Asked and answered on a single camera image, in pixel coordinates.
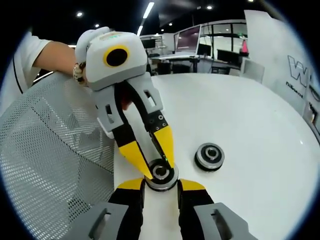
wrist bracelet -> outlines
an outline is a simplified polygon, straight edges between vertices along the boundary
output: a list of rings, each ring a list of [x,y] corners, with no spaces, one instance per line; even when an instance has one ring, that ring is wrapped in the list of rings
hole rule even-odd
[[[86,81],[83,76],[84,68],[86,67],[86,63],[76,63],[73,68],[73,78],[80,84],[85,85]]]

metal bearing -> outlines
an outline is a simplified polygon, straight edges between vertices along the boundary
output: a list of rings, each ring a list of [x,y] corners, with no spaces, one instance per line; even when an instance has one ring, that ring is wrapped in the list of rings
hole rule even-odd
[[[168,191],[173,188],[179,177],[179,171],[176,165],[174,168],[168,168],[164,165],[163,159],[156,159],[149,163],[153,179],[144,177],[146,184],[157,192]]]
[[[205,171],[217,171],[225,160],[224,151],[217,144],[204,143],[195,153],[196,165]]]

person's arm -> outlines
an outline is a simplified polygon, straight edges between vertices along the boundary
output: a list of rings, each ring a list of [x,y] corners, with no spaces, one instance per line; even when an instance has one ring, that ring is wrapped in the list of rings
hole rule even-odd
[[[33,67],[62,72],[70,76],[76,64],[75,50],[62,42],[49,42],[37,56]]]

red object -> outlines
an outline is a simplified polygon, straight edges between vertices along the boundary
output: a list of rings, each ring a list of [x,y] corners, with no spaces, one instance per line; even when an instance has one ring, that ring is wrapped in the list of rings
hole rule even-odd
[[[243,42],[242,42],[241,52],[242,52],[242,53],[249,53],[246,40],[243,40]]]

white round table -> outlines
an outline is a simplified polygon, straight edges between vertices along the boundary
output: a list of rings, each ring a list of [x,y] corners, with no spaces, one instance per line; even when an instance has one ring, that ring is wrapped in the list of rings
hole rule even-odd
[[[171,126],[179,177],[206,187],[248,222],[259,240],[283,240],[304,220],[318,190],[320,147],[282,98],[246,78],[220,74],[152,77]],[[147,161],[158,158],[134,105],[125,112]],[[194,163],[203,143],[219,145],[224,163],[204,172]],[[142,175],[115,146],[114,186]],[[141,240],[180,240],[177,187],[145,187]]]

